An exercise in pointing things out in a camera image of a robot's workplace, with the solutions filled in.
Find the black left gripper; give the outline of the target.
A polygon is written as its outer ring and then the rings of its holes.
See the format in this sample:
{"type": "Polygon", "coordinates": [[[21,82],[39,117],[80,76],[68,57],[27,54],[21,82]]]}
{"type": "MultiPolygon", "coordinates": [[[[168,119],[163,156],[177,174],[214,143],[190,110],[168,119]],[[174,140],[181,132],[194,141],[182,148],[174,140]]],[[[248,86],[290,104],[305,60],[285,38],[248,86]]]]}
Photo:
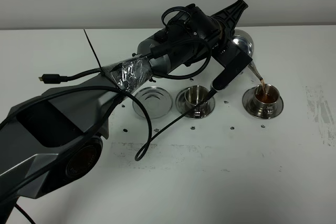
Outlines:
{"type": "Polygon", "coordinates": [[[212,16],[204,14],[198,16],[195,21],[197,35],[206,40],[212,48],[217,45],[219,49],[225,49],[242,13],[247,8],[248,5],[244,0],[237,0],[212,16]]]}

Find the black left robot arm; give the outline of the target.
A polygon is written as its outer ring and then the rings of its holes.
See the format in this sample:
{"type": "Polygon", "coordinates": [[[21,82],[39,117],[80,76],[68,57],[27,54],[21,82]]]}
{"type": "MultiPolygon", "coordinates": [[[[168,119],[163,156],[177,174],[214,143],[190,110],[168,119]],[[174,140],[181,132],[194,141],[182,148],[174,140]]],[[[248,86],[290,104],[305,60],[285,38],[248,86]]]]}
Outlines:
{"type": "Polygon", "coordinates": [[[42,75],[52,88],[12,107],[1,123],[1,223],[19,197],[39,198],[87,174],[109,136],[112,111],[148,80],[173,80],[180,65],[215,59],[224,70],[209,96],[226,88],[251,62],[233,42],[246,8],[238,0],[207,16],[194,4],[172,7],[174,16],[131,58],[71,77],[42,75]]]}

